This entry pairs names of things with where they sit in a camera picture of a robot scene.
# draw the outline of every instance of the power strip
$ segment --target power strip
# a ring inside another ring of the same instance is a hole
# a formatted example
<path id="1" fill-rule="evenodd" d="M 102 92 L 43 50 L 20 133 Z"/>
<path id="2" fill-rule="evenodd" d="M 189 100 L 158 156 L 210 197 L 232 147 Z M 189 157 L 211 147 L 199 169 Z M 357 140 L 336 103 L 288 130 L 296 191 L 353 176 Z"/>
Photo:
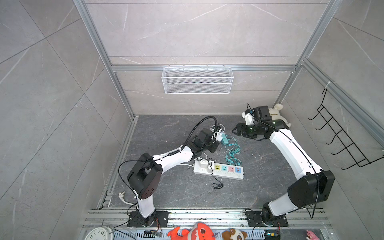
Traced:
<path id="1" fill-rule="evenodd" d="M 195 160 L 193 172 L 196 174 L 211 175 L 212 169 L 209 164 L 212 166 L 212 169 L 214 171 L 213 176 L 215 177 L 223 177 L 237 180 L 244 179 L 243 167 L 215 163 L 214 161 L 208 162 L 207 160 Z"/>

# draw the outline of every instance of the brown and white dog plush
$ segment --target brown and white dog plush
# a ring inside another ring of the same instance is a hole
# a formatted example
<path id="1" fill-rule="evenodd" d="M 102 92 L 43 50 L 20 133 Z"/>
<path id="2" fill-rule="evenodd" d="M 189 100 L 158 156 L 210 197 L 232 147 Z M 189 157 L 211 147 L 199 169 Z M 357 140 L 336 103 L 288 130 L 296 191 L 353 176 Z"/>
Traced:
<path id="1" fill-rule="evenodd" d="M 221 234 L 224 240 L 244 240 L 248 236 L 246 232 L 231 228 Z"/>

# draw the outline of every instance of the white clock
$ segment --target white clock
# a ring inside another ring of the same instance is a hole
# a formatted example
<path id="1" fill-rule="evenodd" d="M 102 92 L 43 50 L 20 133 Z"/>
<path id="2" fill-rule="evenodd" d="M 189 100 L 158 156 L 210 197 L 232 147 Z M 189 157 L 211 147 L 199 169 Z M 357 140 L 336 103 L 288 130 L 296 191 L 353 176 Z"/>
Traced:
<path id="1" fill-rule="evenodd" d="M 113 231 L 109 227 L 97 227 L 88 233 L 85 240 L 113 240 Z"/>

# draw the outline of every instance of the red plush toy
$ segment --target red plush toy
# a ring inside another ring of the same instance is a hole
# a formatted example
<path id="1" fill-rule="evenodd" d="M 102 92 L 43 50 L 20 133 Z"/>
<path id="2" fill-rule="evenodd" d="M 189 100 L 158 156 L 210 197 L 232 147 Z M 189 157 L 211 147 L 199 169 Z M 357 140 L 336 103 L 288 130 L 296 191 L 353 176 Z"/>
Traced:
<path id="1" fill-rule="evenodd" d="M 170 231 L 167 236 L 170 236 L 171 240 L 216 240 L 212 230 L 204 223 L 198 222 L 193 227 L 192 231 L 183 229 L 182 236 L 177 234 L 180 227 L 176 227 Z"/>

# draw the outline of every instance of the wire basket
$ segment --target wire basket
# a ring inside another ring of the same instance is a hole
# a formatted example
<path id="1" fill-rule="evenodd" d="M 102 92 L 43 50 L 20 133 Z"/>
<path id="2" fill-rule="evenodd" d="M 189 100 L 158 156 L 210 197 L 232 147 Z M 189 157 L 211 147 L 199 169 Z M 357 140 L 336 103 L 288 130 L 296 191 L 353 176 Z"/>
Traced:
<path id="1" fill-rule="evenodd" d="M 165 67 L 161 75 L 166 94 L 229 93 L 230 67 Z"/>

